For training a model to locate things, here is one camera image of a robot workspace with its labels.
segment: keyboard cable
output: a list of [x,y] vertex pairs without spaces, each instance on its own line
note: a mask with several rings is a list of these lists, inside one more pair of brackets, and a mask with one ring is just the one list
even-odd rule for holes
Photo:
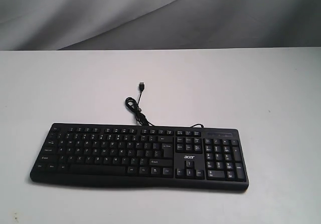
[[[149,122],[146,118],[146,116],[141,112],[141,108],[139,107],[139,101],[141,98],[141,94],[145,89],[145,84],[143,82],[139,83],[139,98],[138,98],[138,102],[132,98],[132,97],[128,97],[125,100],[125,105],[128,108],[129,111],[131,111],[134,115],[135,115],[135,119],[136,121],[143,126],[155,126],[153,125],[151,122]],[[203,124],[195,124],[192,127],[196,127],[196,126],[201,126],[201,128],[204,128]]]

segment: table surface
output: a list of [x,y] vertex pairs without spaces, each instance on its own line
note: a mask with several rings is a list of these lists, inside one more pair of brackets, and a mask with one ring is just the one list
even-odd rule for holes
[[[321,48],[0,52],[0,223],[321,223]],[[246,192],[35,184],[52,123],[236,128]]]

